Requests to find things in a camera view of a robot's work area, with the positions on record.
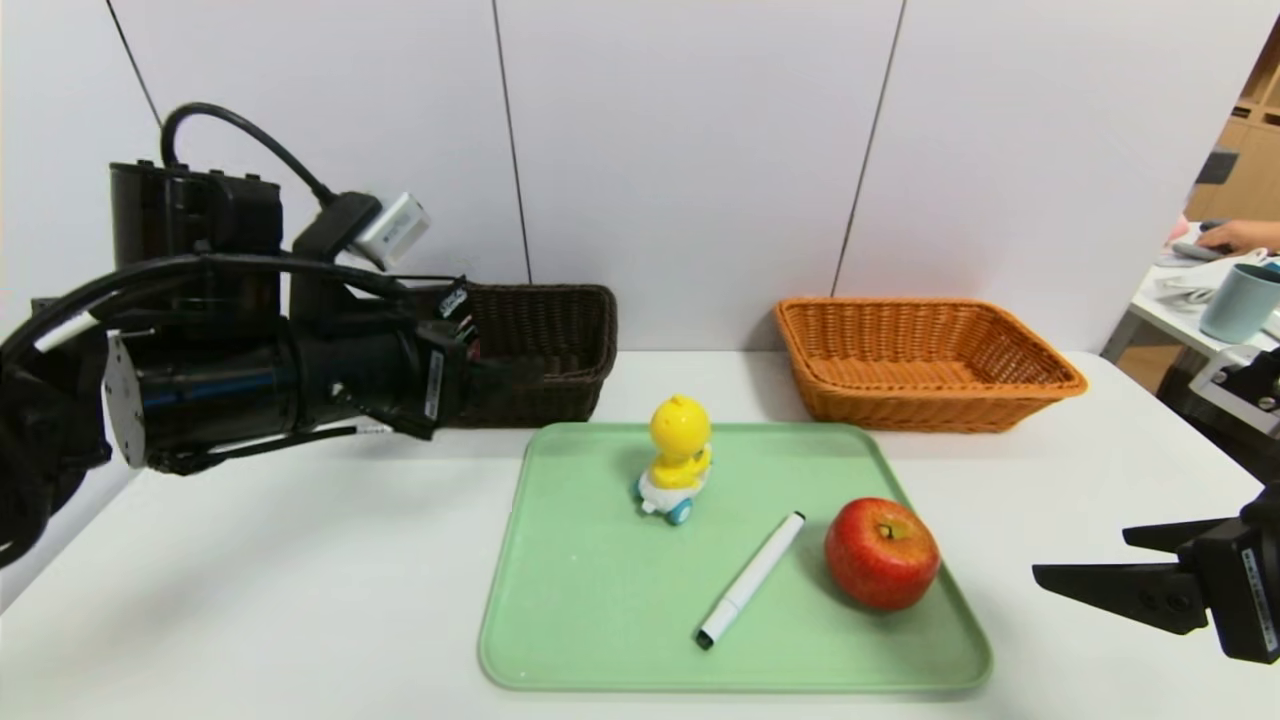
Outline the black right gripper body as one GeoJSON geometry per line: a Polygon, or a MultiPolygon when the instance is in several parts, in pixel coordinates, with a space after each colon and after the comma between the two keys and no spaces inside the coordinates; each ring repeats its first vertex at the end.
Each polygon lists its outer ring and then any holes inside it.
{"type": "Polygon", "coordinates": [[[1196,574],[1221,651],[1253,664],[1279,656],[1277,486],[1192,543],[1196,574]]]}

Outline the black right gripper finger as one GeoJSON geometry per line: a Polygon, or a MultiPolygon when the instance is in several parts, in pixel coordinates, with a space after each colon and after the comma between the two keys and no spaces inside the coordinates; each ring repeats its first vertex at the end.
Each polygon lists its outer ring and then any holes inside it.
{"type": "Polygon", "coordinates": [[[1032,574],[1044,591],[1176,635],[1210,624],[1199,569],[1187,560],[1037,564],[1032,574]]]}
{"type": "Polygon", "coordinates": [[[1165,553],[1203,553],[1222,543],[1222,527],[1230,528],[1234,518],[1129,527],[1123,530],[1126,544],[1165,553]]]}

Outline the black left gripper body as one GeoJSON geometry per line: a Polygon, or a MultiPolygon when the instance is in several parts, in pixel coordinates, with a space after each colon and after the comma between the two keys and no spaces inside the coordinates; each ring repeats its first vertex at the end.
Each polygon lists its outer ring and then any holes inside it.
{"type": "Polygon", "coordinates": [[[430,439],[465,405],[468,332],[442,320],[364,323],[337,334],[300,331],[300,425],[365,416],[430,439]]]}

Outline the bare human hand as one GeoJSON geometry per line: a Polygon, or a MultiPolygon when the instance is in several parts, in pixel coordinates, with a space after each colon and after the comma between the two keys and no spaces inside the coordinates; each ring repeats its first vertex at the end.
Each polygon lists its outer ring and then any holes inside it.
{"type": "Polygon", "coordinates": [[[1242,255],[1262,249],[1270,252],[1276,243],[1276,225],[1271,222],[1229,220],[1212,227],[1201,225],[1196,245],[1222,255],[1242,255]]]}

